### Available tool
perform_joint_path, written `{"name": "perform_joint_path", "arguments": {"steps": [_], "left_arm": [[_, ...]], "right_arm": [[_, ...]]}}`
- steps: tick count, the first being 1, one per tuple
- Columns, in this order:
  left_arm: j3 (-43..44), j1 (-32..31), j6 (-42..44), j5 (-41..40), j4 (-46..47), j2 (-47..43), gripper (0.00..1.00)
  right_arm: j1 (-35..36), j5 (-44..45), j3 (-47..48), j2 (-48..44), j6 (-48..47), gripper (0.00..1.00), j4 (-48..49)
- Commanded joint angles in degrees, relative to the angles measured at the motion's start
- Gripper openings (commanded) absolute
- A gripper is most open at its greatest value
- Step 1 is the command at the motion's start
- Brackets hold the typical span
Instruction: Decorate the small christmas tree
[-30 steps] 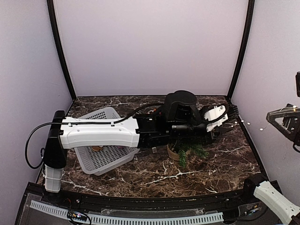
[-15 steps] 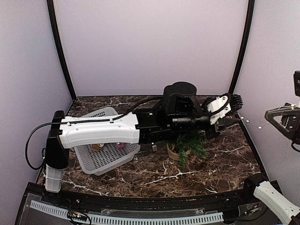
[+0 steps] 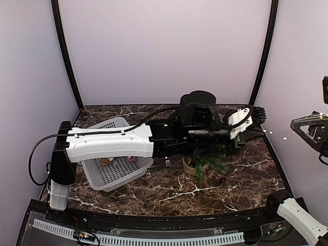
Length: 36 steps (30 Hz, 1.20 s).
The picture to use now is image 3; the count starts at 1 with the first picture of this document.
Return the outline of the small potted christmas tree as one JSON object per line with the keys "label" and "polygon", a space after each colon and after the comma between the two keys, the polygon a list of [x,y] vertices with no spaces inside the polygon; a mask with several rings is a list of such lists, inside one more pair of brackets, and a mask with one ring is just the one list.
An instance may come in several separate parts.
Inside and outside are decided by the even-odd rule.
{"label": "small potted christmas tree", "polygon": [[182,156],[182,163],[187,167],[186,173],[192,172],[192,176],[198,183],[203,183],[204,174],[208,168],[212,168],[219,173],[226,173],[228,167],[223,163],[225,149],[223,145],[211,147],[199,147],[192,152]]}

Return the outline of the knit doll ornament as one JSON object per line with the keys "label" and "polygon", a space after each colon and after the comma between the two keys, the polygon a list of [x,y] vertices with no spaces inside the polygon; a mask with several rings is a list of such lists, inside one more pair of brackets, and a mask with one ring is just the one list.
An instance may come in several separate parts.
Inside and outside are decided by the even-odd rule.
{"label": "knit doll ornament", "polygon": [[114,158],[101,158],[100,163],[104,166],[111,165],[113,163]]}

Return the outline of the white plastic basket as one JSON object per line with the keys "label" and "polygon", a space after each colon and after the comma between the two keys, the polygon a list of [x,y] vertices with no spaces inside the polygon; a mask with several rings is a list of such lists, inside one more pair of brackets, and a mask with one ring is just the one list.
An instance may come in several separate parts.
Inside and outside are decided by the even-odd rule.
{"label": "white plastic basket", "polygon": [[109,165],[103,165],[99,158],[81,162],[90,187],[104,192],[113,191],[144,176],[152,164],[152,158],[144,157],[138,157],[134,162],[126,157],[115,157]]}

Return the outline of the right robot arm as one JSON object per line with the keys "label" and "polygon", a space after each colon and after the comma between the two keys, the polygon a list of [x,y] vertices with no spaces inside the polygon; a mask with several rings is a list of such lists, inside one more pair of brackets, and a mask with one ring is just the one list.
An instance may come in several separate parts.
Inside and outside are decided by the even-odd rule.
{"label": "right robot arm", "polygon": [[[327,165],[327,115],[319,112],[293,119],[291,129],[319,153],[319,161]],[[278,216],[286,220],[309,245],[327,245],[327,226],[317,221],[292,197],[281,190],[267,197],[261,217],[273,222]]]}

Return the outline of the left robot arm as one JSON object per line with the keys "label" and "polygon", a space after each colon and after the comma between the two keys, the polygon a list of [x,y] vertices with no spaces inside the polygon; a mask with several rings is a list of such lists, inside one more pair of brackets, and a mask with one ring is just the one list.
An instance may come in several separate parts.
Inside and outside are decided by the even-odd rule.
{"label": "left robot arm", "polygon": [[263,136],[264,108],[246,105],[220,118],[216,98],[206,91],[183,95],[177,107],[169,107],[167,119],[148,115],[130,127],[80,129],[61,123],[50,162],[48,182],[52,215],[61,223],[72,220],[67,206],[69,188],[76,180],[79,162],[101,158],[162,158],[204,153],[224,147],[232,154],[248,141]]}

